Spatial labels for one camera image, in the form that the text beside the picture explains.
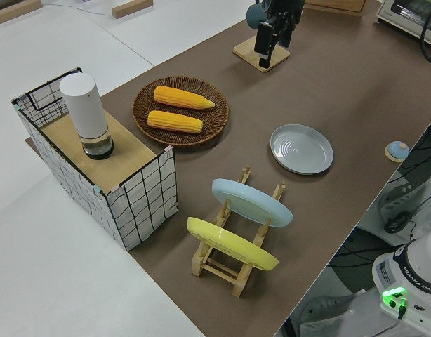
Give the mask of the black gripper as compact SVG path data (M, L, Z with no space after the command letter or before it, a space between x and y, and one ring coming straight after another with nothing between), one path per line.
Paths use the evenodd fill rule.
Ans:
M261 2L267 22L273 23L281 19L287 20L279 33L279 45L290 46L294 25L300 23L304 0L264 0ZM260 22L256 34L256 53L259 55L259 66L267 69L270 66L270 44L272 27L266 22Z

